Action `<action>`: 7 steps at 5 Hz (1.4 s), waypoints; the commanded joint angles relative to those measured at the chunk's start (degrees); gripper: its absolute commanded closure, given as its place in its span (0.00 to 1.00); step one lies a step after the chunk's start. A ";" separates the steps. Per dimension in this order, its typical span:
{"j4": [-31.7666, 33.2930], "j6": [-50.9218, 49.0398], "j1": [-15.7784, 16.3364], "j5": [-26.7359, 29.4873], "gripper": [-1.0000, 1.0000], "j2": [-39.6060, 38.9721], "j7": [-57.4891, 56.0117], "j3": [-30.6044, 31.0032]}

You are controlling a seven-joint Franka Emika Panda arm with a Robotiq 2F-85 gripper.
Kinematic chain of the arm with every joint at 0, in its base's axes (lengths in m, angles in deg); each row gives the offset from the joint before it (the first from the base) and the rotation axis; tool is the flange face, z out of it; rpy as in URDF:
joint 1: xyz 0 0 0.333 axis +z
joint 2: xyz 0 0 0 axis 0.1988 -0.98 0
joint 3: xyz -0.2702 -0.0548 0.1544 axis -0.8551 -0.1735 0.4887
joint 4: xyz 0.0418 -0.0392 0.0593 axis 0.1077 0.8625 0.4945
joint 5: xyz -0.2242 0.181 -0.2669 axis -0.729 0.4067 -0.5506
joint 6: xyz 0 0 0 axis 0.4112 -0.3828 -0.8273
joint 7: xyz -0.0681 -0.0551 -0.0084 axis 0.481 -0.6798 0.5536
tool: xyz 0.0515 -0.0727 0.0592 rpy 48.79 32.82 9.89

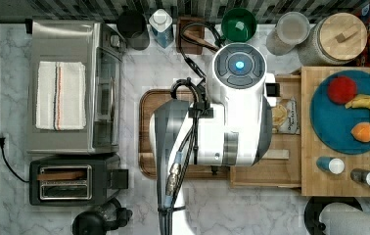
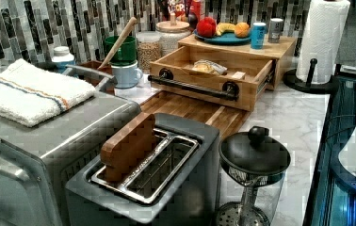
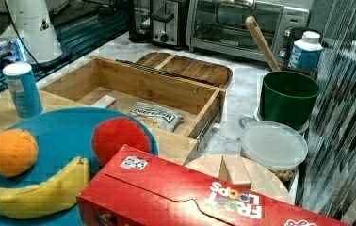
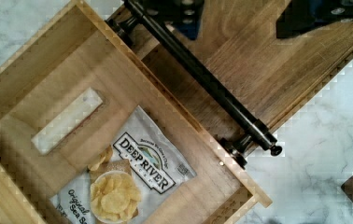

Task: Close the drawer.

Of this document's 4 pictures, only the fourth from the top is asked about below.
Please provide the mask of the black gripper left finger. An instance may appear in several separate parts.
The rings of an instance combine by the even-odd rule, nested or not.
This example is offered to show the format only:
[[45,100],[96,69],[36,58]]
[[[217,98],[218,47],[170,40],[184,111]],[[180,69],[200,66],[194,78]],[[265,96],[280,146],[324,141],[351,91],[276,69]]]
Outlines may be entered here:
[[196,40],[205,0],[141,0],[147,14],[158,23],[170,24],[189,40]]

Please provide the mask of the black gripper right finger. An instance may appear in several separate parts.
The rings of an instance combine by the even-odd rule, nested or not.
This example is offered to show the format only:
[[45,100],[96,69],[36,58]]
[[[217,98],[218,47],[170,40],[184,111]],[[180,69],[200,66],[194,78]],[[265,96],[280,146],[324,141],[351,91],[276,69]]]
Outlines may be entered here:
[[293,38],[339,21],[353,21],[353,0],[291,0],[275,33],[278,39]]

